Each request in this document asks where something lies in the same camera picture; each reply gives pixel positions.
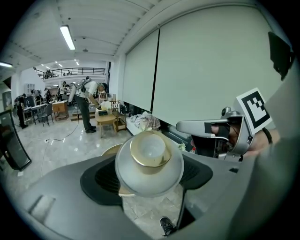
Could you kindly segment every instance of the marble floor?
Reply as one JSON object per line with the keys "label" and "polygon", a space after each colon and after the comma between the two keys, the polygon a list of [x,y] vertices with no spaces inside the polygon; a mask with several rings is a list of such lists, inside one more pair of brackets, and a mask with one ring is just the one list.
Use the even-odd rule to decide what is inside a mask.
{"label": "marble floor", "polygon": [[[12,199],[17,199],[31,184],[42,178],[48,172],[68,164],[84,161],[100,156],[108,148],[125,142],[131,137],[127,131],[115,134],[112,125],[103,126],[103,137],[99,137],[99,129],[93,134],[86,134],[82,120],[60,120],[43,127],[42,123],[30,124],[25,129],[17,127],[20,140],[32,160],[23,172],[13,170],[1,159],[1,182],[7,188]],[[62,141],[46,139],[64,139]],[[168,216],[177,222],[182,202],[182,188],[178,185],[174,191],[157,198],[139,196],[123,197],[125,214],[137,226],[153,239],[160,239],[164,234],[159,219]]]}

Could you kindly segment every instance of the person's hand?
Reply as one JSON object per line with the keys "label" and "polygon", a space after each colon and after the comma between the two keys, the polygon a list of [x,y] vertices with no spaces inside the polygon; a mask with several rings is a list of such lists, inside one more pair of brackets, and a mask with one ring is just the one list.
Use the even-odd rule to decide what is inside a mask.
{"label": "person's hand", "polygon": [[[212,126],[211,131],[213,134],[218,134],[219,127]],[[240,133],[240,126],[232,126],[229,130],[229,142],[233,145],[236,144],[239,134]],[[264,148],[269,145],[268,138],[263,131],[259,131],[255,134],[252,143],[248,149],[248,151],[244,154],[244,157],[248,156],[255,156],[258,155]]]}

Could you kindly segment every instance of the roller blind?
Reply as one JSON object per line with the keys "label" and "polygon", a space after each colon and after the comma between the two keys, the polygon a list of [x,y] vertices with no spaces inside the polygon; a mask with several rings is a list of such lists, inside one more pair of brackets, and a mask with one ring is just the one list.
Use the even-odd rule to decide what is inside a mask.
{"label": "roller blind", "polygon": [[123,100],[150,110],[158,30],[147,36],[126,56]]}
{"label": "roller blind", "polygon": [[258,87],[268,100],[281,84],[270,60],[268,23],[251,7],[215,7],[162,26],[153,115],[219,119],[237,95]]}

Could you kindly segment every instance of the glass railing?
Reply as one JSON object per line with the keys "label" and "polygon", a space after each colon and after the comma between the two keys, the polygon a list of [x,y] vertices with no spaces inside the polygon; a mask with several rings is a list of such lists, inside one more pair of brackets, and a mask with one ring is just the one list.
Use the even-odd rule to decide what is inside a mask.
{"label": "glass railing", "polygon": [[48,70],[46,72],[42,72],[39,70],[35,70],[41,79],[49,79],[53,77],[62,77],[69,75],[105,75],[105,68],[94,68],[94,67],[74,67],[74,68],[62,68],[57,70]]}

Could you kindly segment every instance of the wooden table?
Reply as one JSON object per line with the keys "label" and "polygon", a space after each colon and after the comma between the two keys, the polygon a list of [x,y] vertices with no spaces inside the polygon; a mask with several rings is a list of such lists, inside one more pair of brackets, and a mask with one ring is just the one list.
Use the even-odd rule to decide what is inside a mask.
{"label": "wooden table", "polygon": [[68,118],[69,117],[67,100],[66,101],[52,103],[52,109],[53,109],[53,112],[54,112],[55,121],[56,121],[56,118],[58,118],[58,120],[60,120],[60,119]]}
{"label": "wooden table", "polygon": [[113,122],[116,119],[116,116],[114,116],[113,114],[99,116],[98,109],[96,109],[95,119],[97,121],[97,125],[99,126],[100,138],[102,138],[102,125],[103,124],[113,124]]}

